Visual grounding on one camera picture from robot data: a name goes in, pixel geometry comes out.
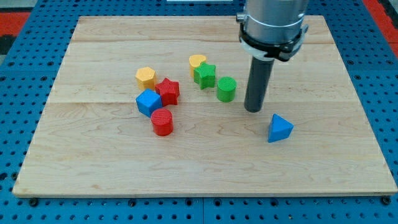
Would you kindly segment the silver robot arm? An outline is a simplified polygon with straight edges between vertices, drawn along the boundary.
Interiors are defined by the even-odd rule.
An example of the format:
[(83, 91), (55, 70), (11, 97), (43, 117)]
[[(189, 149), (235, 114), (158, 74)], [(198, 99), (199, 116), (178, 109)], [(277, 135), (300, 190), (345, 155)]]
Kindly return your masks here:
[(286, 62), (301, 48), (308, 0), (247, 0), (236, 15), (242, 48), (261, 61)]

